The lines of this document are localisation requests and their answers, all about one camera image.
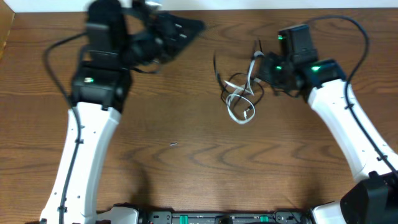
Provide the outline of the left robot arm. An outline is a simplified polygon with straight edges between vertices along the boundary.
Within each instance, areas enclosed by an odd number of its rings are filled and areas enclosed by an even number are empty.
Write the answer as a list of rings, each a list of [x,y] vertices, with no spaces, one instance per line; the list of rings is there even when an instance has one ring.
[[[52,193],[41,223],[149,223],[146,212],[125,203],[96,208],[109,142],[141,65],[172,61],[201,32],[201,20],[160,12],[158,1],[94,1],[88,7],[68,103],[68,129]]]

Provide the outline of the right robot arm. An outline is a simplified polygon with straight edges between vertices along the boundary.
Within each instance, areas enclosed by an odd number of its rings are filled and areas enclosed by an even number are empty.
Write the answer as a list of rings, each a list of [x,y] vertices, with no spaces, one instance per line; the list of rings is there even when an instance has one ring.
[[[326,124],[356,185],[341,199],[311,209],[314,223],[397,223],[397,153],[372,124],[340,65],[319,60],[306,24],[278,31],[279,55],[262,60],[259,78],[301,96]]]

